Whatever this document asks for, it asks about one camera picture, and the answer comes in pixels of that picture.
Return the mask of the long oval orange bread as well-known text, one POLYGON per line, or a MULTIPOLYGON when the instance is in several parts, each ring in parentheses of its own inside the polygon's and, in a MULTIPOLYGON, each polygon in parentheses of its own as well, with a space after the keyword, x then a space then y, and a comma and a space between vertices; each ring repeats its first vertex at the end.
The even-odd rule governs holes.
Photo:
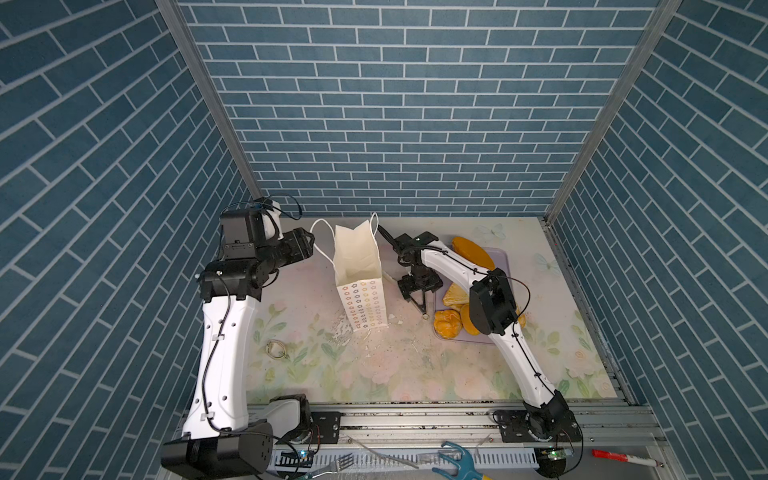
POLYGON ((488 252, 471 240, 456 236, 452 242, 453 250, 464 259, 487 270, 494 270, 496 265, 488 252))

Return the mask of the metal bread tongs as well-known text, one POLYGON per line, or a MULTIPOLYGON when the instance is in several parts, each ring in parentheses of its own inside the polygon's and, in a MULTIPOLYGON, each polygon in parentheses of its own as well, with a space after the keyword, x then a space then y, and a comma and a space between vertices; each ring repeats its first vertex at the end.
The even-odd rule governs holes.
POLYGON ((395 284, 398 287, 402 298, 413 304, 419 310, 422 316, 427 314, 426 289, 414 275, 406 274, 400 279, 395 279, 390 274, 384 272, 383 278, 395 284), (418 300, 414 297, 415 292, 421 293, 421 300, 418 300))

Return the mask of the white paper gift bag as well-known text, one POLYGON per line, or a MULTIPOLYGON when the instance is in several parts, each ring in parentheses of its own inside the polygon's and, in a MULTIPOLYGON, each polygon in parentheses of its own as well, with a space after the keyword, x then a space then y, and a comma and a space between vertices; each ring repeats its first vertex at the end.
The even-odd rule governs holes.
POLYGON ((372 213, 354 228, 332 226, 326 219, 317 219, 310 232, 320 224, 331 231, 333 255, 318 245, 314 249, 333 266, 335 287, 350 327, 354 332, 386 327, 384 272, 376 240, 378 214, 372 213))

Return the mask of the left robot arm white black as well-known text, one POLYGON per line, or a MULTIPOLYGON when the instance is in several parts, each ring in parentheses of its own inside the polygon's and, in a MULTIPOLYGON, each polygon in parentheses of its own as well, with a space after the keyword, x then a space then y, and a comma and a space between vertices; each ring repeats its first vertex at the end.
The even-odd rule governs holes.
POLYGON ((276 397, 252 419, 246 399, 246 362, 271 275, 313 254, 303 228, 258 244, 227 244, 198 282, 203 300, 203 344, 197 384, 181 436, 164 444, 163 468, 184 479, 228 479, 266 473, 276 444, 289 445, 311 429, 305 395, 276 397))

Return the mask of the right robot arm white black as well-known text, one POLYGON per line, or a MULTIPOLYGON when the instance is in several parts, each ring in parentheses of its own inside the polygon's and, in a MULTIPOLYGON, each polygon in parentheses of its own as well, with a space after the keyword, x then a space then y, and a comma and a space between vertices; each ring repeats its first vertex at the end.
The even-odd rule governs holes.
POLYGON ((437 291, 443 279, 467 291, 472 325, 499 349, 520 387, 530 435, 551 441, 570 427, 574 415, 523 337, 512 278, 501 269, 490 270, 470 262, 428 232, 415 238, 403 234, 390 244, 398 263, 409 269, 397 281, 404 299, 412 300, 418 291, 437 291))

